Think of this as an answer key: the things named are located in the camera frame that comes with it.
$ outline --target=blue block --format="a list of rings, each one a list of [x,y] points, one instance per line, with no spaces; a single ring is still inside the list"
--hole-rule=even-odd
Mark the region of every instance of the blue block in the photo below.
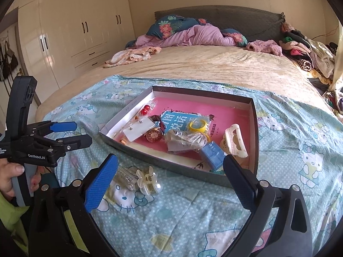
[[[105,166],[97,174],[94,181],[86,190],[84,205],[88,213],[99,206],[107,188],[109,187],[114,175],[117,172],[117,169],[118,160],[117,157],[112,154],[107,160]]]
[[[50,126],[50,130],[53,132],[74,131],[77,128],[78,125],[75,122],[55,123]]]
[[[214,141],[207,143],[199,151],[199,154],[201,158],[211,166],[211,170],[213,171],[218,170],[218,168],[223,165],[226,156],[224,151]]]

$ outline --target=bed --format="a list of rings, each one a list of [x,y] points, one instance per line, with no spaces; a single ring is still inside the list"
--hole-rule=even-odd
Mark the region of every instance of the bed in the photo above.
[[[275,27],[285,18],[283,14],[231,6],[188,7],[155,16],[158,19],[169,13],[206,18],[219,27],[227,24],[241,30],[250,41],[280,39]],[[247,18],[254,21],[254,28],[249,28]],[[147,167],[105,145],[98,132],[151,85],[252,97],[259,117],[258,178],[274,186],[288,188],[295,183],[301,187],[311,219],[313,249],[317,252],[323,246],[343,213],[343,124],[306,75],[286,57],[238,47],[181,46],[162,49],[147,61],[96,68],[84,74],[56,91],[36,114],[37,121],[78,123],[76,131],[52,134],[52,138],[84,133],[93,137],[89,149],[61,159],[55,170],[60,185],[83,178],[110,152],[123,166]],[[249,215],[233,190],[157,170],[165,185],[161,194],[129,193],[112,181],[99,208],[92,212],[110,244],[123,257],[137,253],[221,256]],[[274,220],[272,213],[255,250],[264,246]]]

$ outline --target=watch face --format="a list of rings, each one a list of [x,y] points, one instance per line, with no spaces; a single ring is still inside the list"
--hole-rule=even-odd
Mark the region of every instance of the watch face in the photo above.
[[[152,143],[160,141],[162,139],[162,136],[163,133],[159,128],[150,129],[145,135],[146,139]]]

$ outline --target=drawer handle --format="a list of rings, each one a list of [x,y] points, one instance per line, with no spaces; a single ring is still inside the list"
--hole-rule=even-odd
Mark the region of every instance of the drawer handle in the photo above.
[[[44,45],[43,45],[43,41],[42,41],[42,39],[41,39],[41,45],[42,45],[43,52],[44,52]]]
[[[45,40],[45,47],[46,47],[46,49],[48,50],[49,48],[48,48],[48,44],[47,44],[47,42],[46,42],[46,37],[44,37],[44,40]]]

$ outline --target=box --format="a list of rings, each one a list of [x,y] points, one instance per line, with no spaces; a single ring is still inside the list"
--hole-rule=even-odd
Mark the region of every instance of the box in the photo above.
[[[150,115],[161,115],[164,111],[182,111],[212,115],[211,139],[218,145],[224,132],[232,124],[240,126],[243,141],[248,151],[244,168],[257,174],[259,140],[255,106],[252,98],[203,90],[152,86],[142,92],[124,109],[116,114],[100,131],[103,140],[110,146],[137,159],[201,181],[231,187],[225,175],[212,173],[196,152],[187,155],[167,153],[164,140],[150,143],[144,136],[124,145],[115,135],[146,105],[155,99],[157,104]]]

